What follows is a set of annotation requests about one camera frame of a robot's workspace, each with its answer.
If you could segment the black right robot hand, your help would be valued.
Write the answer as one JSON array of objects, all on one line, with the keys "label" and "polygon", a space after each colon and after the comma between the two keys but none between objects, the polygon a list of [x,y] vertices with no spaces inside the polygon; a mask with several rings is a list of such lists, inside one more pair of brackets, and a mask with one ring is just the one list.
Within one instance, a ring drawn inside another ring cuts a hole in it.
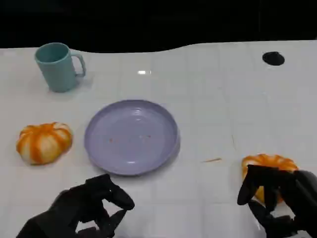
[{"label": "black right robot hand", "polygon": [[[279,195],[294,218],[271,214]],[[306,231],[313,238],[317,236],[317,178],[311,172],[249,165],[237,203],[248,204],[268,238],[288,238],[298,231]]]}]

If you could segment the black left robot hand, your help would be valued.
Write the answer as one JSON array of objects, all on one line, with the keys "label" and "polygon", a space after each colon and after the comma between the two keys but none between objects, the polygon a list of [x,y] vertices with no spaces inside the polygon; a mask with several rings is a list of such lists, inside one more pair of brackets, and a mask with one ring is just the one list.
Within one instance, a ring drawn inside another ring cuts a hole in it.
[{"label": "black left robot hand", "polygon": [[62,191],[50,208],[29,219],[19,238],[112,238],[135,203],[108,174]]}]

